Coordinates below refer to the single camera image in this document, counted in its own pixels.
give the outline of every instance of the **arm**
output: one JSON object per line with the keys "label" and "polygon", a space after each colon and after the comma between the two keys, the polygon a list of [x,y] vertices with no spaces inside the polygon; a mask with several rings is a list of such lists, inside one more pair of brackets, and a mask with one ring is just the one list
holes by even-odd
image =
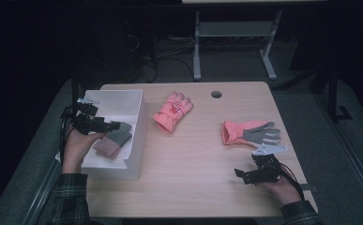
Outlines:
{"label": "arm", "polygon": [[264,182],[259,184],[269,190],[271,194],[282,204],[280,211],[286,224],[294,225],[320,225],[323,224],[318,214],[312,208],[309,201],[302,201],[298,191],[284,177],[278,182]]}
{"label": "arm", "polygon": [[106,134],[83,135],[72,129],[64,151],[62,174],[54,196],[52,218],[48,224],[90,224],[86,197],[87,174],[81,174],[82,163],[93,143]]}

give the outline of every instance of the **sleeve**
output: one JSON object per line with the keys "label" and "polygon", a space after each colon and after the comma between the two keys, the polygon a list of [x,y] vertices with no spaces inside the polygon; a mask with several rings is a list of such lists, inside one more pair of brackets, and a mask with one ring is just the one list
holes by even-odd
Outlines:
{"label": "sleeve", "polygon": [[87,174],[61,174],[48,224],[90,224],[86,200]]}
{"label": "sleeve", "polygon": [[289,225],[321,225],[324,224],[309,201],[293,202],[280,209],[286,224]]}

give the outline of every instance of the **wooden table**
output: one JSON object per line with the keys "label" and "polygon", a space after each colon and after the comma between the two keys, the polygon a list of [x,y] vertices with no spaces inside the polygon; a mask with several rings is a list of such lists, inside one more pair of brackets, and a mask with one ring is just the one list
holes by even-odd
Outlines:
{"label": "wooden table", "polygon": [[[141,177],[137,181],[89,180],[87,201],[92,217],[116,218],[251,218],[280,216],[280,206],[261,187],[245,185],[234,168],[256,169],[255,148],[224,145],[221,126],[270,120],[281,130],[280,145],[290,150],[277,159],[306,178],[280,113],[265,82],[191,82],[108,84],[102,90],[143,89],[149,121]],[[152,119],[172,91],[184,93],[194,108],[173,134],[159,131]],[[220,91],[222,97],[211,93]],[[316,208],[310,191],[306,199]]]}

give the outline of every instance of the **glove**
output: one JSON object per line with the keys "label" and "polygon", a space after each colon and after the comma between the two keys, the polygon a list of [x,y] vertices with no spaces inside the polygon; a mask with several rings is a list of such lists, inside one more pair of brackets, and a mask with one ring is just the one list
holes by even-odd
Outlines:
{"label": "glove", "polygon": [[177,122],[184,117],[193,104],[189,97],[185,98],[182,93],[172,92],[158,113],[153,115],[158,129],[165,133],[173,133]]}
{"label": "glove", "polygon": [[252,120],[243,124],[225,121],[221,136],[224,144],[243,143],[259,147],[262,143],[275,145],[280,142],[280,130],[272,129],[274,122]]}
{"label": "glove", "polygon": [[131,137],[129,131],[131,125],[121,122],[118,130],[109,133],[107,137],[99,139],[93,148],[97,150],[98,156],[115,159],[119,155],[120,149]]}

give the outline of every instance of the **white box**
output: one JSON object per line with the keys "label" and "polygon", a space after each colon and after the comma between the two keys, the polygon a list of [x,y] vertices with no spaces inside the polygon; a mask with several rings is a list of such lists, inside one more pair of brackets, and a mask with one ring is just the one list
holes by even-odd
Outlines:
{"label": "white box", "polygon": [[98,107],[96,116],[104,117],[105,122],[132,125],[132,136],[116,159],[97,156],[97,150],[91,148],[84,158],[82,172],[91,179],[139,179],[148,122],[143,90],[88,90],[84,98],[99,101],[93,104]]}

